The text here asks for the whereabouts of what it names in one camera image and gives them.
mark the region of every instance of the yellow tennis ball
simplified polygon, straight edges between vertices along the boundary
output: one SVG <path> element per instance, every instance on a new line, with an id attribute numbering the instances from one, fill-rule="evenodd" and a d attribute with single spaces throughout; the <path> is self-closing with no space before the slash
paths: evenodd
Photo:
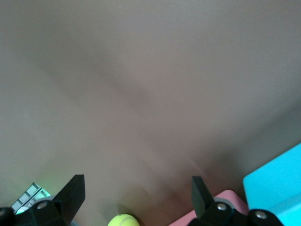
<path id="1" fill-rule="evenodd" d="M 109 222 L 108 226 L 139 226 L 139 223 L 129 214 L 119 214 Z"/>

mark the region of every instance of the green object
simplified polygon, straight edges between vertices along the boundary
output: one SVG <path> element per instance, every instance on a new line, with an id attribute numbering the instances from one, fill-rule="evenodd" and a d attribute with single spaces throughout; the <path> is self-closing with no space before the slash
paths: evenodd
<path id="1" fill-rule="evenodd" d="M 139 226 L 139 223 L 129 214 L 119 214 L 109 222 L 108 226 Z"/>
<path id="2" fill-rule="evenodd" d="M 32 183 L 11 207 L 14 209 L 14 214 L 20 214 L 28 210 L 37 200 L 49 196 L 50 194 L 44 188 Z"/>

